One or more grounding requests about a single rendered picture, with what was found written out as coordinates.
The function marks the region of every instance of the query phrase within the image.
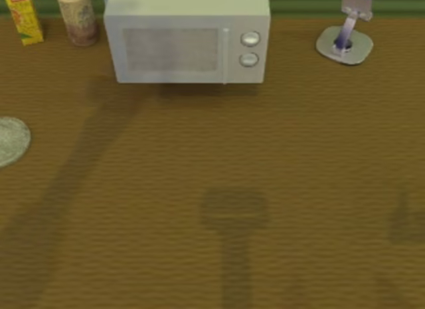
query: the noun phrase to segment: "gray round object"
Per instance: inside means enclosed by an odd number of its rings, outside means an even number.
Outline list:
[[[15,163],[28,150],[31,132],[17,118],[0,117],[0,168]]]

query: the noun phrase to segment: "juice box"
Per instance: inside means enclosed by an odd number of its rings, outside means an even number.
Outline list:
[[[19,35],[24,45],[43,42],[41,29],[33,0],[6,0]]]

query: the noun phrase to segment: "microwave knob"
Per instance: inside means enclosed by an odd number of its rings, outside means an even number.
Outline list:
[[[260,42],[260,33],[248,32],[242,35],[242,44],[246,47],[255,47]]]
[[[259,61],[258,55],[255,53],[246,53],[240,56],[239,62],[246,68],[255,66]]]

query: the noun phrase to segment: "round base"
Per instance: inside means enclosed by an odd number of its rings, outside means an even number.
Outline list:
[[[316,42],[317,51],[330,58],[346,65],[361,64],[371,53],[373,48],[373,41],[367,35],[353,30],[351,33],[350,41],[353,46],[347,52],[338,54],[335,52],[335,38],[338,37],[342,27],[329,27],[322,32]]]
[[[17,118],[0,117],[0,168],[15,163],[28,150],[31,132]]]

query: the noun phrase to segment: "green background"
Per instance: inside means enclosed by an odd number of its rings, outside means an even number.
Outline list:
[[[101,15],[103,0],[92,0],[95,11]],[[40,16],[59,14],[56,0],[34,0]],[[270,0],[272,13],[285,17],[335,17],[341,16],[341,0]],[[425,0],[373,0],[376,17],[425,16]],[[0,15],[9,15],[4,0],[0,0]]]

